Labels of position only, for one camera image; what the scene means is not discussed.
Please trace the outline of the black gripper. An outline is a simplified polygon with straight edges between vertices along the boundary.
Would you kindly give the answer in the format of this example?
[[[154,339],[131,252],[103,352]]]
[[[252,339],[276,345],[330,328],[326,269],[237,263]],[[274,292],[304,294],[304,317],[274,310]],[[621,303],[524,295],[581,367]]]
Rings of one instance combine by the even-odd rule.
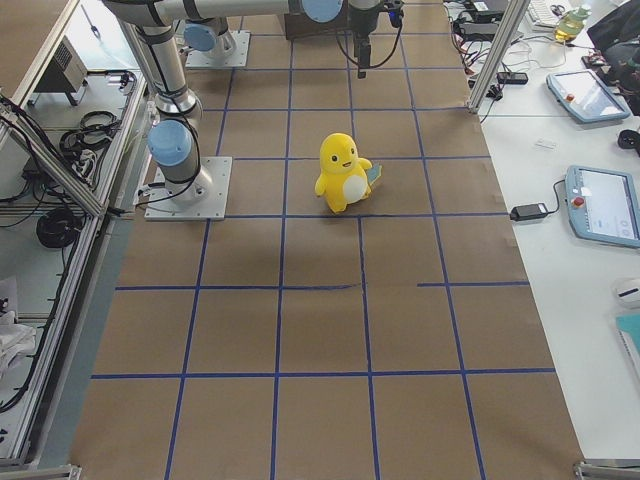
[[[349,0],[348,22],[353,36],[354,55],[357,63],[357,78],[365,79],[370,68],[371,44],[368,35],[378,25],[379,0]]]

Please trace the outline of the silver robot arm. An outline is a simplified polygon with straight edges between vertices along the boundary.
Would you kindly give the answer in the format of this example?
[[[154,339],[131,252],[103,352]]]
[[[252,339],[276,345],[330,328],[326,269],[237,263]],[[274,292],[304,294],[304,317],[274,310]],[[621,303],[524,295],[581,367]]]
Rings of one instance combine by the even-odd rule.
[[[129,46],[146,70],[143,75],[155,89],[154,104],[160,115],[147,145],[164,176],[166,194],[157,201],[189,204],[207,193],[210,180],[200,153],[199,98],[188,85],[178,53],[174,23],[195,26],[229,16],[302,14],[316,23],[336,18],[340,1],[106,1],[121,27],[133,31]]]
[[[186,20],[183,39],[187,47],[211,58],[225,58],[236,50],[226,17]]]

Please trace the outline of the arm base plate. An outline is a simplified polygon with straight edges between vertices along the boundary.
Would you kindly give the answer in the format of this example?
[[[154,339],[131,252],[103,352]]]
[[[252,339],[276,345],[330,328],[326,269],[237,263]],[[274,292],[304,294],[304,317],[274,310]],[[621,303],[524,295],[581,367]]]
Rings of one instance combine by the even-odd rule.
[[[227,156],[203,157],[201,170],[194,183],[184,189],[171,182],[166,183],[159,167],[154,181],[163,186],[152,189],[144,217],[149,221],[214,221],[225,218],[233,159]]]
[[[250,32],[227,30],[216,35],[212,30],[190,25],[184,34],[188,50],[186,68],[219,70],[245,67],[248,59]]]

